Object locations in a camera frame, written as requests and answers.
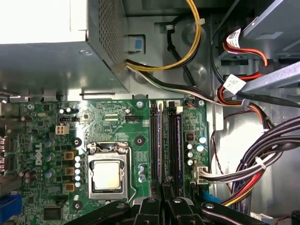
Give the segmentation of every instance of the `white connector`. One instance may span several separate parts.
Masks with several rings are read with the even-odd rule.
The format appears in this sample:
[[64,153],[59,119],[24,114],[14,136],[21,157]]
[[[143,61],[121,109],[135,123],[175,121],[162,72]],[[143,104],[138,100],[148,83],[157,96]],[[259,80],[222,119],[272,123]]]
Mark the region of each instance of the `white connector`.
[[56,126],[55,134],[56,135],[68,135],[70,127],[68,125]]
[[203,179],[200,176],[200,170],[204,170],[206,172],[208,172],[208,167],[203,165],[202,163],[196,163],[194,164],[194,168],[193,168],[193,177],[196,180],[197,184],[208,184],[208,181]]

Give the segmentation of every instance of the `power supply vent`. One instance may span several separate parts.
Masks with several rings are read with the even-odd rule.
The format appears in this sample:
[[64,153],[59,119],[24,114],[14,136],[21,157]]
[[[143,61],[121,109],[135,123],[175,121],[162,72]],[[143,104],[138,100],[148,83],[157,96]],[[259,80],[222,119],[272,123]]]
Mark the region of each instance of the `power supply vent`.
[[113,70],[124,63],[124,12],[121,0],[99,0],[99,41],[113,63]]

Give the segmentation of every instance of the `green circuit board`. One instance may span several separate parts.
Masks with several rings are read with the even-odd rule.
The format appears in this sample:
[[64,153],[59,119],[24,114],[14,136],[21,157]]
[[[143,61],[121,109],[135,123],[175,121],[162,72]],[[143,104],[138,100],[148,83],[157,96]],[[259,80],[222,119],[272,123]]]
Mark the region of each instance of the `green circuit board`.
[[[208,148],[195,150],[200,136],[207,136],[206,106],[190,107],[184,104],[182,113],[183,172],[185,195],[193,180],[191,167],[187,165],[187,143],[193,145],[193,160],[208,166]],[[150,152],[150,106],[148,100],[82,101],[53,103],[19,103],[19,117],[25,117],[24,134],[11,134],[14,151],[6,157],[15,159],[12,170],[16,174],[25,169],[36,170],[36,180],[26,183],[22,194],[22,215],[13,218],[18,225],[60,225],[85,215],[104,203],[88,197],[88,170],[85,144],[90,142],[124,142],[132,151],[131,176],[136,189],[133,199],[149,196],[151,180]],[[61,114],[60,109],[76,109],[76,112]],[[68,126],[68,134],[57,135],[56,126]],[[193,140],[187,140],[187,133]],[[80,138],[83,144],[75,145]],[[80,156],[80,174],[74,174]],[[140,179],[139,166],[144,167],[144,179]],[[79,182],[74,179],[80,176]],[[129,196],[134,194],[129,188]],[[80,202],[77,209],[75,202]]]

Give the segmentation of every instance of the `motherboard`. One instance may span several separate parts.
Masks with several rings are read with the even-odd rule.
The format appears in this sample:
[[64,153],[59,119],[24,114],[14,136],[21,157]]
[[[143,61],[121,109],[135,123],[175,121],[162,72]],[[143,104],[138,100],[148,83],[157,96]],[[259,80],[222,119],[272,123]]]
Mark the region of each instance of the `motherboard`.
[[22,197],[12,224],[60,225],[133,203],[150,195],[151,180],[171,180],[186,197],[206,185],[197,175],[209,166],[201,100],[2,104],[0,127],[0,195]]

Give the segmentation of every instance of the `dell logo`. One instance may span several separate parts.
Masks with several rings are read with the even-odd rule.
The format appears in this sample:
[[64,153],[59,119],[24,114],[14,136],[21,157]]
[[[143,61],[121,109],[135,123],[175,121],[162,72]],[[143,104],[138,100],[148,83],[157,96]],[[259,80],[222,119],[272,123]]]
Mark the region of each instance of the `dell logo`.
[[36,144],[36,165],[42,165],[42,143]]

